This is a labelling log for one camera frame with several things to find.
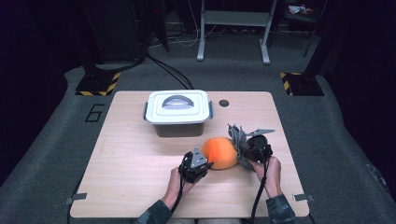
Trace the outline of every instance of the wooden table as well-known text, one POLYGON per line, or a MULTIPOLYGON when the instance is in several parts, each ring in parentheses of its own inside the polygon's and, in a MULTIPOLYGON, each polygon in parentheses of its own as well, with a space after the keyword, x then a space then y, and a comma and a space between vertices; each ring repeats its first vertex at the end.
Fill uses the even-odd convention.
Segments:
MULTIPOLYGON (((139 217, 164 195, 172 168, 184 154, 201 147, 205 140, 228 135, 228 124, 242 126, 246 133, 275 129, 265 136, 274 156, 282 163, 281 187, 297 217, 309 213, 306 201, 292 194, 303 188, 276 111, 274 99, 262 91, 208 91, 214 118, 199 137, 161 138, 143 120, 143 108, 151 91, 118 91, 106 116, 78 193, 72 217, 139 217), (229 106, 219 105, 228 100, 229 106)), ((260 182, 253 172, 237 164, 226 170, 209 170, 207 176, 180 201, 173 217, 250 217, 260 182)), ((267 217, 265 192, 256 217, 267 217)))

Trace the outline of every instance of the orange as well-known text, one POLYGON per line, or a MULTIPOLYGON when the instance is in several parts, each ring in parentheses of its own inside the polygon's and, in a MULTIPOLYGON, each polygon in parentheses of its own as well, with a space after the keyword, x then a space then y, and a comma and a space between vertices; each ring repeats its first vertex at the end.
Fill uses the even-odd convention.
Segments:
POLYGON ((204 142, 201 152, 208 162, 214 162, 212 169, 222 170, 238 163, 233 141, 227 137, 210 138, 204 142))

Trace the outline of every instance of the dark background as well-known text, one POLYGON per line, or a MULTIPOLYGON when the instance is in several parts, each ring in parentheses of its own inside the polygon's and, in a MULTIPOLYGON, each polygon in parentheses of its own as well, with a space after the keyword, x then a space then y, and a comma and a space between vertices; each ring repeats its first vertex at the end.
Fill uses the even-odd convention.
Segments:
MULTIPOLYGON (((394 8, 391 1, 331 1, 321 25, 329 47, 318 48, 313 60, 337 97, 346 128, 396 198, 394 8)), ((85 43, 94 62, 101 57, 78 1, 2 1, 0 10, 3 183, 62 101, 64 73, 82 66, 76 45, 85 43)))

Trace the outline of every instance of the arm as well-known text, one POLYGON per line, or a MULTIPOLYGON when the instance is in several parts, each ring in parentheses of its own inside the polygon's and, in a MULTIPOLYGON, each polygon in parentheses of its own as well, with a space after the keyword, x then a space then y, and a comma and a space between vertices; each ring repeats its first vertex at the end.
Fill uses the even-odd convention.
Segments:
MULTIPOLYGON (((263 164, 256 161, 249 162, 261 181, 264 176, 263 164)), ((268 162, 267 179, 264 188, 269 198, 265 202, 267 203, 268 216, 271 223, 296 223, 294 211, 280 188, 280 161, 277 157, 271 157, 268 162)))
MULTIPOLYGON (((194 184, 186 182, 183 188, 183 196, 188 194, 194 184)), ((177 200, 180 188, 180 174, 178 168, 171 171, 168 188, 163 197, 153 204, 136 221, 137 224, 165 224, 172 216, 171 210, 177 200)))

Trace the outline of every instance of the metal bracket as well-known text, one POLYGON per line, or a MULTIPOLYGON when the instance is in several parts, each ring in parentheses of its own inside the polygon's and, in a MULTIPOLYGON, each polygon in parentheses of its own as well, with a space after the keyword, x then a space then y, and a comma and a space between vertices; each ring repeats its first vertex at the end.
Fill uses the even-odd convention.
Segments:
POLYGON ((275 132, 274 129, 258 129, 254 132, 247 133, 247 136, 256 136, 256 135, 261 135, 265 133, 274 133, 274 132, 275 132))
POLYGON ((293 199, 294 199, 296 202, 306 200, 306 201, 309 202, 309 203, 310 203, 310 202, 313 202, 313 201, 315 200, 315 198, 314 198, 313 195, 307 195, 307 194, 293 194, 293 199))
POLYGON ((195 169, 207 163, 207 158, 202 154, 200 149, 196 147, 192 153, 191 169, 195 169))
POLYGON ((87 193, 74 194, 72 197, 66 198, 64 204, 73 204, 75 200, 84 200, 87 198, 87 193))

